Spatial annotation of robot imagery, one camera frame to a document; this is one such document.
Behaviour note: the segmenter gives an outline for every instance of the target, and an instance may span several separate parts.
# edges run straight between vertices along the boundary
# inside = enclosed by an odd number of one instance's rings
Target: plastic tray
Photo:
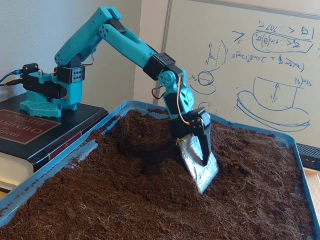
[[[167,118],[168,115],[165,114],[159,114],[155,112],[150,112],[148,109],[165,109],[164,107],[160,107],[153,104],[143,103],[139,101],[126,101],[121,106],[119,106],[117,109],[115,109],[112,113],[110,113],[108,116],[106,116],[103,120],[101,120],[99,123],[97,123],[93,128],[91,128],[86,134],[81,136],[77,141],[75,141],[73,144],[71,144],[68,148],[66,148],[62,153],[60,153],[57,157],[55,157],[53,160],[48,162],[45,166],[43,166],[41,169],[39,169],[37,172],[35,172],[29,179],[27,179],[25,182],[20,184],[16,189],[11,191],[8,195],[6,195],[2,200],[0,200],[0,210],[2,210],[1,216],[0,216],[0,227],[6,225],[15,215],[17,209],[21,207],[23,204],[27,202],[27,200],[35,194],[38,187],[40,187],[47,179],[51,178],[53,175],[55,175],[57,172],[59,172],[62,168],[66,166],[71,166],[71,160],[74,158],[78,158],[79,161],[84,160],[88,154],[95,148],[98,147],[97,143],[95,143],[94,140],[86,142],[82,144],[90,135],[90,133],[93,130],[99,129],[104,124],[106,124],[112,117],[119,115],[119,116],[125,116],[128,111],[130,110],[138,110],[142,112],[143,115],[150,114],[151,116],[161,119],[161,118]],[[227,121],[221,117],[218,117],[216,115],[210,114],[211,120],[219,122],[223,125],[233,127],[236,129],[247,129],[247,130],[254,130],[258,133],[263,134],[273,134],[275,136],[275,139],[281,146],[285,146],[288,148],[293,149],[298,167],[299,169],[302,169],[302,162],[299,157],[298,149],[295,140],[284,133],[271,131],[267,129],[262,129],[258,127],[248,126],[244,124],[239,124],[235,122]],[[112,122],[105,132],[113,128],[113,126],[116,124],[117,120]],[[308,182],[306,179],[305,173],[302,171],[302,182],[304,186],[305,196],[308,201],[309,208],[311,210],[311,213],[313,215],[314,225],[315,225],[315,231],[317,235],[317,239],[320,239],[320,225],[319,221],[317,219],[316,210],[314,207],[314,203],[311,197],[310,188],[308,186]]]

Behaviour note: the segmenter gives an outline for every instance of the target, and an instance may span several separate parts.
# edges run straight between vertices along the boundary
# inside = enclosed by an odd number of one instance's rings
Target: white wall
[[[162,47],[168,1],[169,0],[142,0],[139,36],[157,51],[160,51]],[[319,0],[228,0],[224,2],[320,15]],[[150,81],[150,78],[141,70],[136,70],[133,100],[153,103],[150,90],[154,88],[155,84],[153,82],[150,83]],[[164,106],[163,100],[160,100],[158,104]]]
[[[157,52],[161,52],[163,44],[167,9],[168,0],[142,0],[139,37]],[[151,89],[155,86],[156,83],[136,67],[133,100],[152,104]]]
[[[141,3],[142,0],[0,0],[0,78],[34,62],[45,72],[52,72],[56,52],[100,6],[116,7],[122,14],[122,23],[139,34]],[[94,65],[86,68],[82,103],[112,111],[123,101],[132,100],[135,65],[106,42],[100,43],[94,58]],[[23,92],[22,86],[2,87],[0,100]]]

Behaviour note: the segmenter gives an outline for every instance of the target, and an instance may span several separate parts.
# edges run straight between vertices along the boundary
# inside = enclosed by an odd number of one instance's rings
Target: soil
[[[130,111],[98,132],[98,148],[38,188],[0,239],[316,239],[302,172],[273,136],[212,123],[220,171],[200,195],[167,118]]]

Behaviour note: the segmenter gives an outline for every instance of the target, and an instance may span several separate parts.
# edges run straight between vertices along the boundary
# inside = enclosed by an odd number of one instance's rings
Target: robotic arm
[[[37,63],[27,64],[18,74],[22,79],[6,85],[22,83],[27,90],[27,100],[20,103],[20,109],[32,116],[60,117],[61,110],[76,110],[82,100],[82,86],[86,64],[82,64],[105,40],[123,56],[134,62],[160,86],[165,87],[163,99],[169,113],[169,128],[175,138],[197,136],[201,153],[201,165],[215,158],[211,153],[211,121],[206,109],[193,110],[194,96],[187,87],[186,72],[166,53],[158,53],[144,43],[120,22],[122,16],[112,7],[99,7],[92,17],[63,45],[54,60],[57,67],[53,73],[39,71]],[[201,180],[196,168],[194,178]],[[211,179],[216,174],[209,172]]]
[[[207,165],[211,153],[210,117],[204,108],[193,110],[194,96],[187,87],[187,76],[183,69],[166,53],[157,53],[120,22],[122,16],[112,7],[99,7],[57,52],[54,60],[57,67],[57,82],[76,83],[82,79],[74,77],[84,71],[81,62],[96,51],[101,40],[105,40],[119,53],[138,65],[155,81],[165,87],[163,99],[168,109],[169,126],[174,137],[188,134],[198,137],[203,164]]]

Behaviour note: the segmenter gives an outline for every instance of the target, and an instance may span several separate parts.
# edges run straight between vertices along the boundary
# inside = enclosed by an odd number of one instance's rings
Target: red wire
[[[180,76],[179,80],[178,80],[178,93],[177,93],[177,96],[176,96],[176,104],[177,104],[177,107],[178,107],[178,113],[179,113],[179,117],[180,117],[181,121],[184,124],[190,126],[191,125],[190,122],[185,121],[184,118],[182,117],[181,111],[180,111],[180,107],[179,107],[179,97],[180,97],[180,92],[181,92],[181,84],[182,84],[182,76]]]

